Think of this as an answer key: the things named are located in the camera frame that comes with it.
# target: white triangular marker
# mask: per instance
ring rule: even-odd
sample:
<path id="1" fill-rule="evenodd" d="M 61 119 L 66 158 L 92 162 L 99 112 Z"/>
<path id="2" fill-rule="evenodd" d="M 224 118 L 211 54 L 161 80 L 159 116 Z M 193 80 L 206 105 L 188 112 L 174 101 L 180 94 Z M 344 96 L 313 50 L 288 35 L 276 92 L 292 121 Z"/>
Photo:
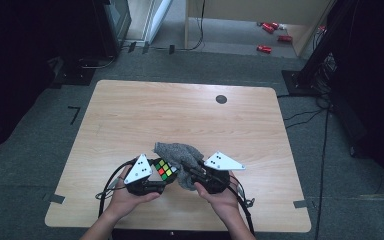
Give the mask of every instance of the white triangular marker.
<path id="1" fill-rule="evenodd" d="M 152 174 L 151 166 L 149 165 L 148 159 L 146 159 L 145 154 L 141 154 L 136 160 L 135 165 L 129 172 L 129 175 L 124 179 L 124 184 L 129 184 L 135 182 L 141 178 L 148 177 Z"/>
<path id="2" fill-rule="evenodd" d="M 245 166 L 224 155 L 216 152 L 208 158 L 204 165 L 215 170 L 245 170 Z"/>

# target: rubik's cube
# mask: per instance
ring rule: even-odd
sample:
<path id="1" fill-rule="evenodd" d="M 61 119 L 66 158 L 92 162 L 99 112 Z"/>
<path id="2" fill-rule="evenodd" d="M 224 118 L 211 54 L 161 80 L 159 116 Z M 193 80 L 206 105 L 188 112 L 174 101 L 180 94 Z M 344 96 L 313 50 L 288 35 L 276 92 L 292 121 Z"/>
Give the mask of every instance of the rubik's cube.
<path id="1" fill-rule="evenodd" d="M 167 184 L 172 183 L 177 177 L 177 168 L 171 166 L 170 163 L 164 161 L 164 159 L 159 159 L 154 163 L 155 169 L 158 171 L 158 174 L 161 176 L 161 179 Z"/>

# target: person's left hand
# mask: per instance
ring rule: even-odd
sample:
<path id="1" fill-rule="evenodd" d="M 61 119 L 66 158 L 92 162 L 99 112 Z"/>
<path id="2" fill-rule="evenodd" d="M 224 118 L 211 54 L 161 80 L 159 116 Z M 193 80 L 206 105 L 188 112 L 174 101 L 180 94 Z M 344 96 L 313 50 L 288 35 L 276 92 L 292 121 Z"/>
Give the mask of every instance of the person's left hand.
<path id="1" fill-rule="evenodd" d="M 115 188 L 123 188 L 125 186 L 123 179 L 131 167 L 131 165 L 128 165 L 123 169 Z M 144 196 L 136 196 L 129 193 L 126 188 L 115 190 L 113 191 L 111 202 L 105 212 L 108 212 L 113 215 L 113 217 L 120 219 L 133 211 L 133 209 L 135 209 L 139 204 L 150 202 L 159 196 L 160 194 L 157 192 L 149 193 Z"/>

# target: red object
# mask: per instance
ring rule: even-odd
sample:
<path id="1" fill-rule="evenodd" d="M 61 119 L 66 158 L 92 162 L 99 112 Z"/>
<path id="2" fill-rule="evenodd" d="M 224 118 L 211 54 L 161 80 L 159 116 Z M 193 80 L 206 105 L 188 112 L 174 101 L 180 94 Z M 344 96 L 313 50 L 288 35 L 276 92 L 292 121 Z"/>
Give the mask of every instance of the red object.
<path id="1" fill-rule="evenodd" d="M 277 38 L 277 41 L 279 41 L 279 42 L 292 42 L 292 37 L 288 36 L 288 35 L 280 35 Z"/>
<path id="2" fill-rule="evenodd" d="M 264 30 L 266 30 L 268 33 L 273 33 L 274 32 L 274 28 L 268 24 L 268 23 L 263 23 L 263 25 L 261 26 Z"/>
<path id="3" fill-rule="evenodd" d="M 271 53 L 271 47 L 267 47 L 264 45 L 258 45 L 257 51 L 270 54 Z"/>
<path id="4" fill-rule="evenodd" d="M 274 30 L 277 30 L 279 29 L 279 23 L 269 23 L 270 26 L 272 26 L 272 28 L 274 28 Z"/>

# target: gray cloth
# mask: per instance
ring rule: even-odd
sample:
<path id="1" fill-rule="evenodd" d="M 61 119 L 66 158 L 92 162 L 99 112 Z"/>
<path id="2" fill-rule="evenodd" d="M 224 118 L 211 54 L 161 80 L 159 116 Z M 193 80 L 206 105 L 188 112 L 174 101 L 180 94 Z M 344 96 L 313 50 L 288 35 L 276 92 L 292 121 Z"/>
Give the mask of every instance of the gray cloth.
<path id="1" fill-rule="evenodd" d="M 181 143 L 168 144 L 157 142 L 155 143 L 154 152 L 179 170 L 177 181 L 182 188 L 190 191 L 196 190 L 192 183 L 191 175 L 184 170 L 183 165 L 187 164 L 189 167 L 201 171 L 198 162 L 204 158 L 204 155 L 196 148 Z"/>

